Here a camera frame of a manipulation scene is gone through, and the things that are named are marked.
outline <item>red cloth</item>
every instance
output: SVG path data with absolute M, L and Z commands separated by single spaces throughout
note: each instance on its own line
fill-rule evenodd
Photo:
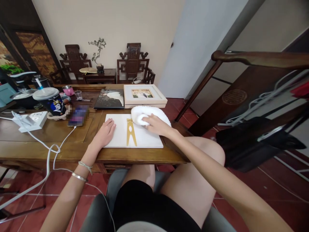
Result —
M 309 82 L 291 90 L 291 93 L 294 94 L 293 97 L 308 99 L 309 98 Z

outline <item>hand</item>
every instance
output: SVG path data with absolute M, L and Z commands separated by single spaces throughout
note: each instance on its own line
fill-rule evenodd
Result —
M 116 124 L 114 123 L 114 120 L 108 119 L 105 123 L 103 123 L 103 125 L 93 138 L 90 146 L 99 152 L 102 147 L 108 145 L 109 142 L 112 140 L 115 128 Z
M 159 117 L 153 114 L 151 114 L 149 118 L 142 118 L 142 120 L 150 124 L 149 126 L 147 126 L 147 130 L 157 135 L 169 137 L 175 131 L 175 129 L 167 125 Z

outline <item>smartphone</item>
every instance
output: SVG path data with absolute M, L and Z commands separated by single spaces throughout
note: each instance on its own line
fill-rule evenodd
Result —
M 88 106 L 77 106 L 69 117 L 69 127 L 82 126 L 88 114 Z

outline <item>black bag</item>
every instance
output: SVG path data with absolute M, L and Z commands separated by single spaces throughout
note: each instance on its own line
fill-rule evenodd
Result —
M 270 121 L 270 119 L 266 117 L 280 108 L 282 107 L 261 117 L 254 117 L 233 128 L 216 133 L 217 143 L 220 144 L 225 151 L 225 167 L 230 167 L 241 172 L 248 172 L 274 157 L 282 150 L 306 148 L 301 141 L 289 133 L 309 118 L 309 109 L 305 109 L 301 114 L 287 123 L 280 131 L 260 142 L 257 141 L 258 138 L 255 138 L 236 148 L 226 149 L 226 147 L 231 147 L 230 145 L 233 144 L 233 138 L 243 136 L 250 131 L 251 127 L 256 127 L 257 124 L 264 124 Z M 285 130 L 293 124 L 295 124 L 293 128 L 286 132 Z

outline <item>black shorts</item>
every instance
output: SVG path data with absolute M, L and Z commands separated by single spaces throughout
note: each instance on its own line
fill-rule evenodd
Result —
M 130 180 L 119 190 L 113 219 L 116 230 L 132 221 L 155 224 L 167 232 L 201 232 L 200 227 L 177 203 L 139 180 Z

